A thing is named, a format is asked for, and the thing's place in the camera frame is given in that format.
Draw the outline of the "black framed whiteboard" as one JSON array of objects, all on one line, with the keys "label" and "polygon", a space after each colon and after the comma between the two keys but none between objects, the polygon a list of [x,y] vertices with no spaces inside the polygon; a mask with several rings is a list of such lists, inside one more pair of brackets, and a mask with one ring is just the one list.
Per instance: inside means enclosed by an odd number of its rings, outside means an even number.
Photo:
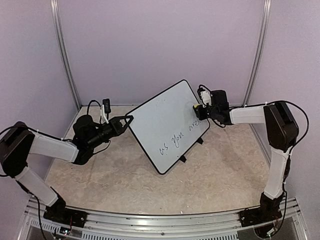
[{"label": "black framed whiteboard", "polygon": [[181,80],[126,113],[129,129],[160,175],[166,174],[210,128],[193,106],[199,101],[190,84]]}]

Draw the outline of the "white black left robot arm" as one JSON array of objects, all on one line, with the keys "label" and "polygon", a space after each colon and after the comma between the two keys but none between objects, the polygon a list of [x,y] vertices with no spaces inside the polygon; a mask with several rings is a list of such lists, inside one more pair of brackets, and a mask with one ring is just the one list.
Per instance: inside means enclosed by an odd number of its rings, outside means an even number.
[{"label": "white black left robot arm", "polygon": [[85,114],[73,125],[73,139],[64,139],[35,130],[24,122],[1,131],[0,164],[5,177],[11,177],[46,206],[45,218],[63,223],[70,218],[64,199],[28,166],[31,154],[59,159],[75,165],[85,165],[96,155],[95,148],[122,135],[133,121],[132,115],[116,116],[105,123],[93,121]]}]

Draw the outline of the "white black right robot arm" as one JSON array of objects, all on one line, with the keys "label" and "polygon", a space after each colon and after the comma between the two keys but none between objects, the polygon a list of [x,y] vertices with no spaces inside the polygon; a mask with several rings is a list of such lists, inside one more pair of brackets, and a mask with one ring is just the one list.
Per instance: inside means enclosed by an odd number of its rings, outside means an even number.
[{"label": "white black right robot arm", "polygon": [[260,197],[256,218],[266,222],[278,213],[285,195],[284,184],[290,170],[290,158],[297,144],[299,126],[289,108],[290,102],[276,100],[231,107],[225,90],[209,90],[199,85],[200,104],[193,106],[196,117],[212,120],[218,127],[251,125],[263,154],[268,157],[269,175]]}]

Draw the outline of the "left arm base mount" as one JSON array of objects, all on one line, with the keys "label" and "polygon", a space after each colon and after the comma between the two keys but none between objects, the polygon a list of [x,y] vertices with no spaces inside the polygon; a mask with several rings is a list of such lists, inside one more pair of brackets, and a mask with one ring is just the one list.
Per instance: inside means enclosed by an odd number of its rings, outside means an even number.
[{"label": "left arm base mount", "polygon": [[88,213],[81,210],[70,209],[66,207],[53,208],[46,207],[43,217],[70,227],[83,228],[87,220]]}]

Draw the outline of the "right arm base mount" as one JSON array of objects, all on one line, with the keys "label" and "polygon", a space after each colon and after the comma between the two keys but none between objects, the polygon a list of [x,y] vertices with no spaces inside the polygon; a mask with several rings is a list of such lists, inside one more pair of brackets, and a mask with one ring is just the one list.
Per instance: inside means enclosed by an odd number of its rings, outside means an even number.
[{"label": "right arm base mount", "polygon": [[273,210],[272,212],[263,213],[260,207],[245,208],[238,213],[241,226],[249,227],[270,221],[280,219],[282,213],[280,210]]}]

